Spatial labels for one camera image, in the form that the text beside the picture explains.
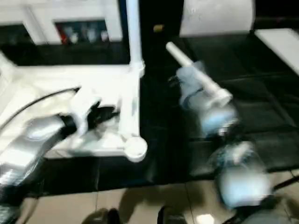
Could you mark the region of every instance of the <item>tiled floor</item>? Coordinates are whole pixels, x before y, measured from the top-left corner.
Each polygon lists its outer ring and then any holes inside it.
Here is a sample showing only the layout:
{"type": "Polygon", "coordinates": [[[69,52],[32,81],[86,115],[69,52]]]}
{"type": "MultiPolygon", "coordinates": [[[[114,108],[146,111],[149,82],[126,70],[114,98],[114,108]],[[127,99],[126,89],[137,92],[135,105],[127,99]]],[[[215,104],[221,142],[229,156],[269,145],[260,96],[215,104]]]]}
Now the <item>tiled floor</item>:
{"type": "MultiPolygon", "coordinates": [[[[291,178],[290,172],[269,174],[273,185],[291,178]]],[[[299,218],[299,184],[295,183],[279,190],[282,198],[275,212],[299,218]]],[[[158,212],[163,205],[169,205],[182,212],[188,224],[210,224],[202,222],[203,217],[211,215],[214,224],[221,224],[233,216],[219,202],[212,181],[196,181],[186,184],[172,184],[133,189],[117,189],[89,194],[44,197],[27,200],[23,207],[23,223],[33,210],[28,224],[80,224],[95,211],[102,208],[117,208],[124,223],[156,224],[158,212]]]]}

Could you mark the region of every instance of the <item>white frame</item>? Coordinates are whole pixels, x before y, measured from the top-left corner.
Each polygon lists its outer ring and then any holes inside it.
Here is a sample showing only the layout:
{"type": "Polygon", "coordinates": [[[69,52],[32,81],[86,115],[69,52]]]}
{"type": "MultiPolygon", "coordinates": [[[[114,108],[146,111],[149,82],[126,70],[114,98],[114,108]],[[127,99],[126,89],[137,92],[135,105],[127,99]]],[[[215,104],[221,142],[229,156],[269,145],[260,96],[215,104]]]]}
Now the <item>white frame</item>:
{"type": "Polygon", "coordinates": [[[31,10],[49,43],[61,43],[54,22],[84,20],[104,20],[109,40],[122,40],[117,0],[60,1],[49,4],[33,4],[31,10]]]}
{"type": "MultiPolygon", "coordinates": [[[[30,91],[28,85],[32,85],[38,91],[58,90],[64,86],[87,85],[88,88],[99,90],[100,97],[106,99],[111,91],[118,91],[120,105],[120,119],[118,122],[118,132],[116,133],[122,141],[120,147],[115,139],[106,141],[105,144],[100,141],[89,147],[73,150],[68,147],[52,150],[46,155],[48,158],[78,157],[78,156],[126,156],[132,162],[142,160],[147,151],[146,142],[140,137],[139,133],[139,90],[140,78],[144,75],[145,65],[142,59],[139,7],[138,0],[127,0],[128,34],[130,44],[130,64],[128,65],[67,65],[67,66],[15,66],[0,54],[0,70],[3,71],[2,77],[6,83],[4,94],[0,95],[0,101],[6,99],[2,105],[10,108],[14,97],[18,91],[30,91]],[[119,79],[121,88],[114,84],[107,85],[107,79],[115,81],[119,79]]],[[[10,136],[2,134],[0,138],[1,148],[9,143],[18,133],[10,136]]]]}

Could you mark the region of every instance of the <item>black shoe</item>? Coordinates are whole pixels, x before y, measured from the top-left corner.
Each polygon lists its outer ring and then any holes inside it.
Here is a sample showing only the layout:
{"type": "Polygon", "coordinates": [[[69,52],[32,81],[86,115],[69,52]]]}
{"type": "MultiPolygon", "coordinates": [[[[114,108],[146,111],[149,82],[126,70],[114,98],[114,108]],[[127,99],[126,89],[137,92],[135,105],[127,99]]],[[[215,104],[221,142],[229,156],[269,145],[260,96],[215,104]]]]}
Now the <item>black shoe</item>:
{"type": "Polygon", "coordinates": [[[100,209],[86,217],[82,224],[108,224],[107,216],[108,210],[100,209]]]}
{"type": "Polygon", "coordinates": [[[164,206],[159,211],[157,224],[187,224],[187,222],[182,214],[164,206]]]}
{"type": "Polygon", "coordinates": [[[107,215],[108,224],[121,224],[121,218],[117,209],[111,209],[107,215]]]}

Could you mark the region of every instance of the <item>robotic arm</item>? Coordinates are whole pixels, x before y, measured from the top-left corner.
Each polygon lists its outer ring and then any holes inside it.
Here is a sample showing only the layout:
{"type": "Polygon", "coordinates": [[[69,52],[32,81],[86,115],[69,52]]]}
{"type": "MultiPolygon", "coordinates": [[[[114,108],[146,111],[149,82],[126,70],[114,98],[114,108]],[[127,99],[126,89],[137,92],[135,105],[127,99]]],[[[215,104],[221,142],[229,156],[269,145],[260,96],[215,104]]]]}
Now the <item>robotic arm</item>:
{"type": "Polygon", "coordinates": [[[222,147],[211,158],[221,200],[230,209],[258,206],[271,194],[271,184],[253,144],[240,134],[232,94],[205,74],[201,62],[193,63],[171,42],[166,49],[182,66],[176,75],[182,93],[180,105],[196,115],[199,137],[222,140],[222,147]]]}
{"type": "MultiPolygon", "coordinates": [[[[88,129],[117,115],[114,107],[93,106],[87,115],[88,129]]],[[[25,193],[19,190],[30,184],[43,156],[77,130],[71,115],[52,115],[33,119],[20,136],[0,155],[0,224],[10,223],[18,215],[25,193]]]]}

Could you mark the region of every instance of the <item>cabinet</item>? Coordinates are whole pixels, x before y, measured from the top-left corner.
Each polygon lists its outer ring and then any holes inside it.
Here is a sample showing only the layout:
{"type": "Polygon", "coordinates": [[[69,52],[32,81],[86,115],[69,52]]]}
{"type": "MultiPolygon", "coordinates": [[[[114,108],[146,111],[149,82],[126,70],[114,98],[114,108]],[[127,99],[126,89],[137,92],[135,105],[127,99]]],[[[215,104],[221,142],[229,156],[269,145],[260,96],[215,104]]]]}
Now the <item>cabinet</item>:
{"type": "Polygon", "coordinates": [[[117,0],[12,0],[0,3],[0,44],[120,41],[117,0]]]}

